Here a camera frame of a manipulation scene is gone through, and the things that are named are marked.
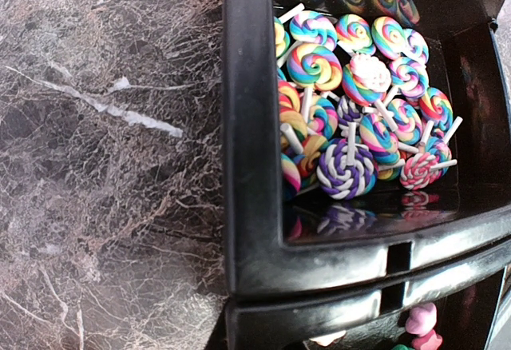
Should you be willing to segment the pile of flower candies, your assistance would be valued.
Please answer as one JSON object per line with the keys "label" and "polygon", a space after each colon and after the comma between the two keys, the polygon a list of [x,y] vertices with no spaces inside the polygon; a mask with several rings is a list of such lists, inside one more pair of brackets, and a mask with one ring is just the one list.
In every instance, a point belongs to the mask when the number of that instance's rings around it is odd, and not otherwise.
{"label": "pile of flower candies", "polygon": [[418,305],[410,310],[405,330],[415,338],[411,346],[396,344],[393,349],[434,349],[442,346],[443,339],[434,327],[437,323],[437,308],[434,303]]}

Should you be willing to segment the pile of small candies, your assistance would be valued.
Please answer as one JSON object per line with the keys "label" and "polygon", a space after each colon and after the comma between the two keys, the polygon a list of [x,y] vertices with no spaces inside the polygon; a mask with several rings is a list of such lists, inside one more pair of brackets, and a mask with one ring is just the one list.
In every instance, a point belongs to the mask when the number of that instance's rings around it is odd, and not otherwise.
{"label": "pile of small candies", "polygon": [[418,31],[303,6],[274,26],[285,201],[312,189],[350,200],[378,181],[419,190],[456,165],[450,140],[462,119],[430,84]]}

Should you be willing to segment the black bin with flower candies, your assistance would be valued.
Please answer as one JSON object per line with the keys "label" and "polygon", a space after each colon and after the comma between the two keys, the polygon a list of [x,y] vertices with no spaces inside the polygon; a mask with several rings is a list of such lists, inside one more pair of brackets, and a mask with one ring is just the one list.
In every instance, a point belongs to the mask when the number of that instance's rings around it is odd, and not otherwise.
{"label": "black bin with flower candies", "polygon": [[442,349],[486,349],[508,267],[485,261],[456,264],[369,289],[295,303],[227,306],[229,349],[313,349],[313,338],[342,332],[332,349],[412,348],[405,330],[413,308],[433,303]]}

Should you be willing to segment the black bin with small candies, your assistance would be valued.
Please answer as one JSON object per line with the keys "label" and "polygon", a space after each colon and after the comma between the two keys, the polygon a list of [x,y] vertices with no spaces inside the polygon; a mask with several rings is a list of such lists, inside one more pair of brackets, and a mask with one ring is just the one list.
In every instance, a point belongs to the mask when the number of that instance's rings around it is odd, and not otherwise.
{"label": "black bin with small candies", "polygon": [[[259,298],[410,273],[510,233],[510,92],[497,24],[505,0],[224,0],[224,188],[228,289]],[[430,84],[462,119],[456,165],[408,190],[378,181],[335,200],[285,201],[276,17],[297,6],[337,20],[389,16],[426,40]]]}

